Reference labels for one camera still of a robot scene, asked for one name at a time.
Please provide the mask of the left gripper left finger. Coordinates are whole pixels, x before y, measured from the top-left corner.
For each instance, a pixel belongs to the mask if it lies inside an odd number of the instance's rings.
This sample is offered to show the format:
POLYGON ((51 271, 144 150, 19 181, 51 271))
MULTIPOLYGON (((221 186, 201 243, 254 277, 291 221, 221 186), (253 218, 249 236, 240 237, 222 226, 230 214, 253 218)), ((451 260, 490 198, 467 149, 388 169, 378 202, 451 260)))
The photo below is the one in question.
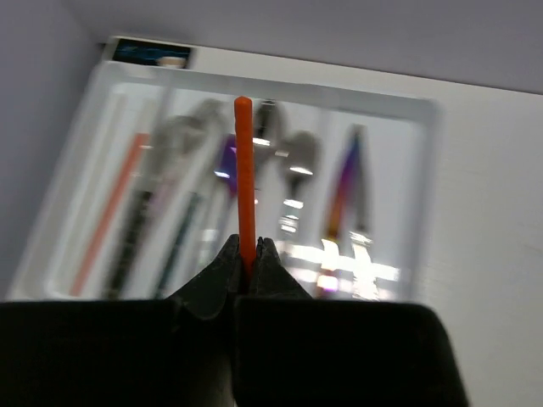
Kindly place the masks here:
POLYGON ((4 406, 232 406, 222 318, 231 236, 167 298, 1 305, 4 406))

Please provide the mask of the orange chopstick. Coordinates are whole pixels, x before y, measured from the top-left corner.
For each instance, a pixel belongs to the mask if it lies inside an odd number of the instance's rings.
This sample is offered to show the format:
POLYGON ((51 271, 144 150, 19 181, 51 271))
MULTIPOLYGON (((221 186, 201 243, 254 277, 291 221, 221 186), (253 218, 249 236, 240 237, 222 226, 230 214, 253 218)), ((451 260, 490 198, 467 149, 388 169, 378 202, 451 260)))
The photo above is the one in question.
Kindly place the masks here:
POLYGON ((252 276, 256 258, 255 245, 255 181, 252 101, 238 97, 234 101, 239 253, 247 277, 252 276))
POLYGON ((70 296, 79 297, 85 286, 89 273, 92 270, 95 259, 98 256, 103 240, 108 232, 109 225, 115 215, 115 211, 125 193, 132 172, 137 166, 145 146, 150 138, 148 132, 138 132, 132 138, 132 143, 122 162, 115 183, 110 191, 108 200, 104 205, 103 212, 98 220, 96 228, 87 245, 87 250, 81 261, 79 270, 76 273, 71 285, 70 296))

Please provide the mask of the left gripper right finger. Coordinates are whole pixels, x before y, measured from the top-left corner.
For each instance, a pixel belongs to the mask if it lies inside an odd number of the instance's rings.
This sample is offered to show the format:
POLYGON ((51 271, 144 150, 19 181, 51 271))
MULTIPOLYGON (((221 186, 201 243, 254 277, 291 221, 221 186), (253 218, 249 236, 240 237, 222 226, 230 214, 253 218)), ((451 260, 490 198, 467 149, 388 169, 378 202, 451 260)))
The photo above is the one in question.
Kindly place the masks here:
POLYGON ((257 245, 233 307, 240 406, 466 406, 448 333, 420 304, 314 299, 257 245))

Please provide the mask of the ornate silver knife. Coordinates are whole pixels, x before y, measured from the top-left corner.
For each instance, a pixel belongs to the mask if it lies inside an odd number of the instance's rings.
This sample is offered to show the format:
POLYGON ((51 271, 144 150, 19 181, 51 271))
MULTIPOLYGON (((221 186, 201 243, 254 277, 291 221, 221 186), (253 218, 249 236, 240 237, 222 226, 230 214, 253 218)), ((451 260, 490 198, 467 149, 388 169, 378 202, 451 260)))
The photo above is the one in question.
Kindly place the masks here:
POLYGON ((377 277, 372 270, 372 196, 370 165, 367 157, 366 127, 353 125, 351 147, 356 148, 354 193, 354 227, 349 232, 355 259, 353 297, 378 300, 377 277))

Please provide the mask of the pink handled fork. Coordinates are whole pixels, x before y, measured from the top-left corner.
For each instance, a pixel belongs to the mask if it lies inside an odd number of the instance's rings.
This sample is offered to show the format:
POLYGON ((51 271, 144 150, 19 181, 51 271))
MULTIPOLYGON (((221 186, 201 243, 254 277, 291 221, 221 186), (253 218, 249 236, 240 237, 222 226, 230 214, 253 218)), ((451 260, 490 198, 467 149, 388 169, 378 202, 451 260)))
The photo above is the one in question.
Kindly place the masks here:
POLYGON ((170 117, 157 130, 158 174, 154 176, 152 195, 148 203, 145 229, 150 230, 165 212, 173 190, 184 177, 191 156, 207 141, 212 125, 222 125, 223 102, 206 98, 188 114, 170 117))

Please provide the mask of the white chopstick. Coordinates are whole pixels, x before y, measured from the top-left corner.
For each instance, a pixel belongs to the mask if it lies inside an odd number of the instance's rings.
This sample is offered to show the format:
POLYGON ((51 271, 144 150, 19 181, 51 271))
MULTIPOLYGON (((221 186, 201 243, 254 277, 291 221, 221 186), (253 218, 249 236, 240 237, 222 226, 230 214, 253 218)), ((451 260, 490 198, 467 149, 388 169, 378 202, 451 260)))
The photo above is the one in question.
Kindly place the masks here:
POLYGON ((115 92, 108 102, 96 131, 92 134, 92 144, 87 151, 86 161, 83 167, 81 179, 76 183, 76 193, 70 204, 70 212, 66 221, 66 236, 70 240, 76 233, 76 224, 84 205, 85 196, 89 187, 94 183, 94 176, 98 172, 101 160, 105 155, 106 142, 110 134, 115 130, 119 115, 123 113, 126 106, 127 96, 125 93, 115 92))

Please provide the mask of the pink handled spoon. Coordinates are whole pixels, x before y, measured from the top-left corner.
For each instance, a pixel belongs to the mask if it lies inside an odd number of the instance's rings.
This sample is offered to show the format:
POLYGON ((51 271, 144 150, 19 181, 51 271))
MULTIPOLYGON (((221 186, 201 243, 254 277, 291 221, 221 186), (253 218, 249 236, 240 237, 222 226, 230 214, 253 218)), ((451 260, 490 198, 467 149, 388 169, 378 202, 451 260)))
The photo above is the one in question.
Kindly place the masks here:
POLYGON ((263 99, 253 118, 255 202, 259 202, 260 180, 267 162, 274 156, 283 137, 283 112, 276 100, 263 99))

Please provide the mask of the iridescent rainbow spoon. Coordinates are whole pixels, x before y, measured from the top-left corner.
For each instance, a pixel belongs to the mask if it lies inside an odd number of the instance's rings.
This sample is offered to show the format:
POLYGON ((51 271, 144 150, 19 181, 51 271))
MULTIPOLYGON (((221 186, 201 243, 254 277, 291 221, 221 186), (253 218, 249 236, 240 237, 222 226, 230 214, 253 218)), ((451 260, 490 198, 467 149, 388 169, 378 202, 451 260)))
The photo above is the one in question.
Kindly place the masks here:
POLYGON ((219 163, 213 170, 208 213, 206 215, 206 236, 208 255, 212 258, 220 250, 229 213, 237 196, 237 155, 236 137, 233 134, 226 136, 219 163))

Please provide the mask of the black handled fork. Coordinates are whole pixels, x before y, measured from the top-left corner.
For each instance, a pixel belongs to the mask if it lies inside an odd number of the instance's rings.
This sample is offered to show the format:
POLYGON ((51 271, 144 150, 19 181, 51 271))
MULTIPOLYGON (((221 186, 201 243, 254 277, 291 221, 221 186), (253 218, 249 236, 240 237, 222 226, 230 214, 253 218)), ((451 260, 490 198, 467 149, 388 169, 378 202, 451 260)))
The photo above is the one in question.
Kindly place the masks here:
POLYGON ((120 297, 137 257, 144 230, 153 218, 152 207, 158 203, 159 189, 175 172, 173 168, 178 160, 198 148, 205 134, 205 121, 195 114, 173 116, 155 128, 138 169, 119 244, 104 283, 104 298, 111 300, 120 297))
POLYGON ((167 295, 172 281, 176 279, 178 268, 181 266, 184 251, 191 244, 189 238, 193 232, 197 215, 210 189, 210 171, 215 164, 217 149, 221 145, 221 134, 212 132, 204 143, 204 157, 195 158, 199 165, 195 181, 190 185, 188 202, 183 207, 182 217, 176 228, 175 236, 167 251, 167 257, 162 265, 158 280, 153 290, 153 298, 163 298, 167 295))

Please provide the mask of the dark handled silver spoon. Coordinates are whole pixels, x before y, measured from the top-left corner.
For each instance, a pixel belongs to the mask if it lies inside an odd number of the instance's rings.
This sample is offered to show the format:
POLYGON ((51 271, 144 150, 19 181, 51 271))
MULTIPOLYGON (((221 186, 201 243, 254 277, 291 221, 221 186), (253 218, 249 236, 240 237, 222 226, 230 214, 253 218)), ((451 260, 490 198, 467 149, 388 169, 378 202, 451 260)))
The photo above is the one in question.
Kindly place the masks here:
POLYGON ((319 142, 310 131, 297 131, 282 141, 275 153, 281 159, 281 172, 286 186, 279 227, 284 239, 291 239, 299 228, 300 211, 304 208, 303 187, 316 172, 319 142))

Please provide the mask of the iridescent rainbow knife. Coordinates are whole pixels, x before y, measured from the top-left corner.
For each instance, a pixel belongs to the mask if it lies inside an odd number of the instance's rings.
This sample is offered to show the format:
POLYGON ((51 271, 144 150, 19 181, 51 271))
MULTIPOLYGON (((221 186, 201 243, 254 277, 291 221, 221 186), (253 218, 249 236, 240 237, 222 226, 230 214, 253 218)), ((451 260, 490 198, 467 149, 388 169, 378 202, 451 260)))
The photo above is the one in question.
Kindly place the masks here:
POLYGON ((329 211, 324 223, 322 264, 316 281, 316 297, 327 298, 337 290, 335 271, 338 269, 339 242, 349 204, 355 202, 355 190, 360 174, 361 135, 364 127, 353 125, 349 143, 340 162, 331 194, 329 211))

